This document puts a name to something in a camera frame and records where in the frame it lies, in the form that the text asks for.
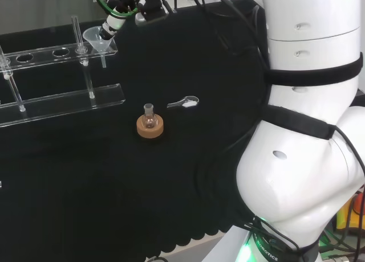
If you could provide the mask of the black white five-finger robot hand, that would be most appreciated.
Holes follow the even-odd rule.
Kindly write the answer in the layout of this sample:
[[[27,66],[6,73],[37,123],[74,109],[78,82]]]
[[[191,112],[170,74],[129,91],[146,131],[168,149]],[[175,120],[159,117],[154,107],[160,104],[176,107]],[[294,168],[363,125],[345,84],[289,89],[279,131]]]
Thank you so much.
[[[147,0],[106,0],[104,7],[108,17],[100,28],[100,37],[111,40],[125,21],[143,8],[146,2]]]

